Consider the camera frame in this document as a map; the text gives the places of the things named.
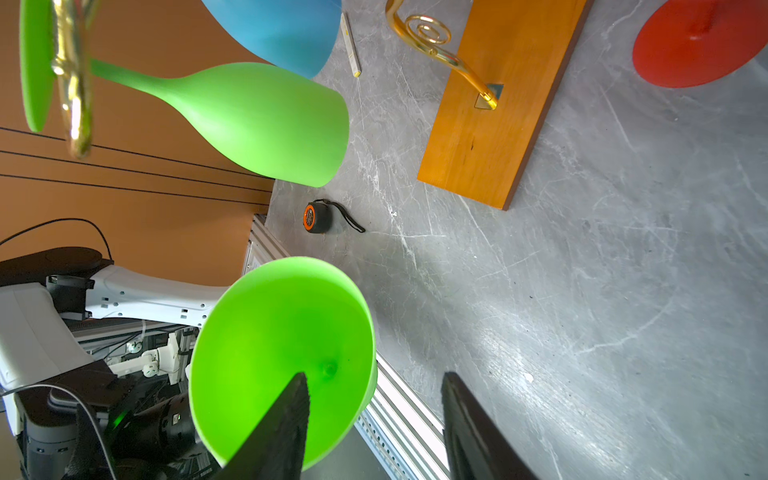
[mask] black cable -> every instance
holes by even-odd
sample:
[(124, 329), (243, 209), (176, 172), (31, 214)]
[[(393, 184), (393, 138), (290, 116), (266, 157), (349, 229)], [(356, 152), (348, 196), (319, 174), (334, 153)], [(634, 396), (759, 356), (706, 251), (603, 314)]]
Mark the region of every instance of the black cable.
[(96, 225), (96, 223), (93, 223), (93, 222), (91, 222), (90, 220), (86, 220), (86, 219), (84, 219), (84, 218), (73, 218), (73, 217), (67, 217), (67, 218), (57, 218), (57, 219), (55, 219), (55, 220), (49, 220), (49, 221), (47, 221), (47, 222), (43, 222), (43, 223), (40, 223), (40, 224), (38, 224), (38, 225), (35, 225), (34, 227), (29, 227), (28, 229), (26, 229), (26, 230), (22, 230), (22, 231), (20, 231), (20, 232), (18, 232), (18, 233), (14, 233), (14, 234), (13, 234), (13, 235), (11, 235), (10, 237), (8, 237), (8, 238), (6, 238), (6, 239), (4, 239), (4, 240), (0, 241), (0, 245), (2, 245), (3, 243), (6, 243), (6, 242), (8, 242), (8, 241), (10, 241), (10, 240), (13, 240), (13, 239), (15, 239), (15, 238), (16, 238), (16, 237), (18, 237), (19, 235), (23, 235), (24, 233), (27, 233), (27, 232), (29, 232), (29, 231), (32, 231), (32, 230), (34, 230), (35, 228), (44, 227), (45, 225), (49, 225), (49, 224), (51, 224), (51, 223), (56, 223), (56, 222), (63, 222), (63, 221), (69, 221), (69, 220), (74, 220), (74, 221), (78, 221), (78, 222), (85, 222), (85, 223), (89, 223), (90, 225), (92, 225), (92, 226), (93, 226), (93, 228), (95, 228), (95, 229), (96, 229), (96, 231), (98, 232), (98, 234), (99, 234), (99, 235), (101, 235), (101, 239), (104, 241), (104, 245), (107, 247), (107, 255), (109, 256), (109, 260), (113, 260), (113, 259), (112, 259), (112, 250), (110, 250), (110, 249), (109, 249), (109, 242), (107, 242), (107, 237), (105, 237), (105, 236), (104, 236), (104, 234), (101, 232), (101, 228), (99, 228), (99, 227), (98, 227), (98, 225)]
[[(128, 337), (128, 338), (126, 338), (126, 339), (121, 339), (121, 340), (119, 340), (119, 341), (117, 341), (117, 342), (115, 342), (115, 343), (111, 343), (110, 345), (107, 345), (107, 346), (102, 346), (102, 347), (100, 347), (100, 348), (97, 348), (96, 350), (94, 350), (94, 351), (92, 351), (92, 352), (91, 352), (91, 355), (95, 355), (96, 353), (100, 352), (101, 350), (106, 350), (106, 349), (108, 349), (108, 348), (111, 348), (111, 347), (113, 347), (113, 346), (115, 346), (115, 345), (117, 345), (117, 346), (118, 346), (118, 348), (120, 348), (120, 346), (121, 346), (122, 344), (130, 342), (131, 340), (133, 340), (134, 338), (136, 338), (136, 337), (137, 337), (137, 336), (139, 336), (139, 335), (141, 335), (141, 332), (135, 333), (133, 336), (129, 336), (129, 337)], [(109, 352), (109, 353), (107, 354), (107, 356), (105, 356), (105, 357), (103, 357), (103, 358), (107, 358), (107, 357), (110, 355), (110, 353), (112, 353), (112, 352)]]
[(91, 424), (94, 426), (94, 432), (96, 433), (98, 442), (101, 444), (101, 449), (104, 451), (104, 458), (107, 461), (107, 468), (109, 468), (109, 473), (112, 476), (112, 480), (118, 480), (118, 473), (117, 473), (117, 470), (115, 470), (114, 461), (112, 460), (112, 455), (110, 455), (109, 448), (107, 447), (107, 441), (104, 439), (104, 434), (101, 432), (101, 429), (99, 428), (98, 420), (96, 419), (96, 415), (93, 409), (91, 408), (90, 405), (84, 402), (83, 399), (80, 398), (80, 396), (72, 392), (68, 387), (56, 385), (55, 383), (40, 382), (40, 383), (34, 383), (32, 385), (20, 386), (17, 389), (6, 390), (5, 392), (2, 393), (1, 396), (11, 395), (12, 393), (19, 393), (25, 390), (36, 389), (41, 387), (61, 390), (62, 392), (66, 393), (67, 395), (75, 399), (75, 401), (77, 401), (77, 403), (79, 403), (83, 407), (83, 410), (85, 411), (85, 415), (88, 416), (88, 420), (90, 420)]
[(161, 192), (158, 190), (142, 190), (140, 188), (129, 188), (129, 187), (115, 187), (113, 185), (86, 184), (83, 182), (75, 182), (70, 180), (55, 180), (53, 178), (27, 177), (26, 175), (0, 174), (0, 177), (18, 178), (21, 180), (36, 180), (40, 182), (52, 182), (54, 184), (79, 185), (81, 187), (107, 188), (109, 190), (122, 190), (126, 192), (141, 192), (143, 194), (158, 194), (158, 195), (171, 195), (172, 197), (200, 198), (201, 200), (217, 200), (220, 202), (230, 202), (232, 204), (260, 205), (262, 207), (269, 206), (269, 204), (260, 204), (258, 202), (246, 202), (245, 200), (228, 200), (227, 198), (202, 197), (200, 195), (187, 195), (187, 194), (174, 194), (172, 192)]
[[(162, 327), (162, 328), (158, 328), (158, 329), (150, 329), (150, 330), (146, 330), (144, 333), (149, 333), (149, 332), (174, 333), (174, 332), (177, 332), (178, 330), (185, 329), (187, 327), (186, 326), (177, 326), (177, 327), (173, 328), (172, 330), (165, 330), (166, 328), (168, 328), (168, 327)], [(134, 338), (136, 338), (139, 335), (141, 335), (141, 332), (135, 333), (133, 336), (129, 336), (128, 338), (122, 339), (122, 340), (120, 340), (120, 341), (118, 341), (116, 343), (112, 343), (111, 345), (99, 347), (96, 350), (93, 350), (91, 352), (91, 355), (95, 355), (96, 353), (100, 352), (101, 350), (108, 349), (108, 348), (110, 348), (112, 346), (117, 346), (117, 348), (111, 350), (106, 356), (101, 357), (102, 359), (106, 359), (115, 350), (119, 349), (124, 343), (130, 342), (131, 340), (133, 340)]]
[[(32, 135), (34, 137), (43, 137), (43, 138), (50, 138), (52, 140), (65, 141), (64, 138), (52, 137), (50, 135), (44, 135), (44, 134), (37, 134), (37, 133), (30, 132), (30, 131), (27, 131), (27, 130), (16, 130), (14, 128), (8, 128), (8, 127), (0, 127), (0, 130), (12, 131), (12, 132), (15, 132), (17, 134)], [(105, 147), (104, 145), (92, 144), (91, 146), (95, 147), (95, 148), (104, 148), (105, 150), (119, 151), (119, 152), (124, 153), (124, 154), (138, 155), (140, 157), (157, 158), (158, 160), (166, 160), (166, 161), (176, 162), (177, 164), (191, 165), (193, 167), (210, 168), (211, 170), (221, 170), (223, 172), (229, 172), (231, 174), (245, 175), (246, 177), (257, 177), (257, 178), (266, 178), (267, 180), (274, 180), (274, 178), (272, 178), (272, 177), (265, 177), (264, 175), (260, 175), (260, 174), (257, 174), (255, 172), (240, 172), (240, 171), (237, 171), (237, 170), (228, 170), (226, 168), (211, 167), (210, 165), (195, 164), (195, 163), (192, 163), (192, 162), (186, 162), (186, 161), (181, 161), (181, 160), (174, 160), (173, 158), (158, 157), (157, 155), (150, 155), (150, 154), (142, 154), (142, 153), (139, 153), (137, 151), (123, 150), (121, 148), (115, 148), (115, 147)]]
[(130, 173), (133, 173), (133, 174), (151, 175), (153, 177), (173, 178), (175, 180), (185, 180), (185, 181), (189, 181), (189, 182), (199, 182), (199, 183), (202, 183), (202, 184), (219, 185), (220, 187), (242, 188), (244, 190), (252, 190), (252, 191), (256, 191), (256, 192), (264, 192), (264, 193), (267, 193), (267, 194), (271, 194), (272, 193), (272, 190), (262, 190), (260, 188), (251, 188), (251, 187), (241, 187), (240, 185), (219, 184), (217, 182), (211, 182), (211, 181), (208, 181), (208, 180), (198, 180), (198, 179), (195, 179), (195, 178), (186, 178), (186, 177), (175, 177), (174, 175), (156, 174), (154, 172), (145, 172), (145, 171), (141, 171), (141, 170), (131, 170), (130, 168), (112, 167), (110, 165), (96, 165), (96, 164), (90, 164), (90, 163), (87, 163), (87, 162), (80, 162), (80, 161), (74, 161), (74, 160), (65, 160), (63, 158), (43, 157), (41, 155), (22, 154), (22, 153), (18, 153), (18, 152), (14, 152), (14, 151), (7, 151), (7, 150), (0, 150), (0, 154), (19, 155), (19, 156), (22, 156), (22, 157), (38, 158), (40, 160), (57, 161), (57, 162), (65, 163), (65, 164), (84, 165), (86, 167), (104, 168), (106, 170), (116, 170), (116, 171), (130, 172)]
[(318, 200), (315, 200), (316, 202), (320, 202), (326, 205), (333, 205), (334, 207), (339, 209), (339, 212), (341, 212), (341, 216), (344, 217), (344, 220), (349, 224), (350, 227), (354, 228), (355, 230), (359, 231), (360, 233), (365, 233), (366, 229), (362, 227), (359, 223), (355, 222), (355, 219), (352, 218), (352, 215), (349, 215), (349, 212), (346, 211), (346, 208), (342, 204), (339, 204), (337, 202), (333, 202), (331, 200), (328, 200), (327, 198), (320, 198)]

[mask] tape measure strap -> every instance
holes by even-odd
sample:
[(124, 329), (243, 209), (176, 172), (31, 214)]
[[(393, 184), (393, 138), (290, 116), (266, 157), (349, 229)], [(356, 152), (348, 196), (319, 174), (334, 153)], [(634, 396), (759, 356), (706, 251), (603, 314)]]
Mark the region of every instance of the tape measure strap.
[(354, 228), (355, 230), (359, 231), (360, 233), (365, 233), (366, 229), (363, 228), (362, 225), (357, 223), (354, 218), (352, 218), (352, 215), (349, 214), (348, 211), (346, 211), (346, 208), (337, 202), (332, 202), (331, 200), (328, 200), (327, 198), (320, 198), (318, 200), (315, 200), (315, 202), (321, 202), (323, 204), (327, 205), (333, 205), (334, 207), (339, 209), (339, 212), (341, 212), (341, 216), (344, 217), (344, 220), (349, 224), (350, 227)]

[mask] red disc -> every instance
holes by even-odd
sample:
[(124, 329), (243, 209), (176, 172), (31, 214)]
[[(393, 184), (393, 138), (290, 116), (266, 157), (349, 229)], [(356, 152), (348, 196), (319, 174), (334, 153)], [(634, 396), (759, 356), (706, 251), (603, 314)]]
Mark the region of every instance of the red disc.
[(694, 87), (735, 71), (768, 44), (768, 0), (670, 0), (634, 43), (634, 67), (660, 87)]

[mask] gold metal hook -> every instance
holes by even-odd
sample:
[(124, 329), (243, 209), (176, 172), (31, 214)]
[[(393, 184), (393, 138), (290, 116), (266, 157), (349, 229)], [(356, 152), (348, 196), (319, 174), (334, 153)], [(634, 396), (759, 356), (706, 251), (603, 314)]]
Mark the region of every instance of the gold metal hook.
[(69, 152), (83, 158), (91, 150), (91, 69), (85, 42), (86, 18), (96, 0), (52, 0), (54, 59)]
[(385, 12), (389, 27), (406, 44), (456, 70), (480, 92), (491, 110), (495, 110), (498, 99), (488, 85), (461, 58), (437, 46), (451, 41), (451, 30), (441, 21), (427, 15), (411, 15), (403, 22), (397, 11), (404, 1), (387, 0)]

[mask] gray marble table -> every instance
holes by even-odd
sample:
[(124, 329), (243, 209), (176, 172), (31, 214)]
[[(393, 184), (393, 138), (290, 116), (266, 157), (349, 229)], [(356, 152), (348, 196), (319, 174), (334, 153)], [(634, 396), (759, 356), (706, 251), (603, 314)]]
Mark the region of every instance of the gray marble table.
[[(275, 185), (267, 226), (357, 282), (384, 357), (436, 412), (459, 372), (542, 479), (768, 478), (768, 52), (654, 87), (631, 52), (662, 3), (594, 3), (504, 212), (416, 180), (448, 69), (384, 0), (346, 0), (362, 77), (339, 40), (316, 79), (349, 105), (346, 159), (324, 188)], [(456, 49), (471, 6), (403, 12)], [(305, 233), (320, 197), (369, 232)]]

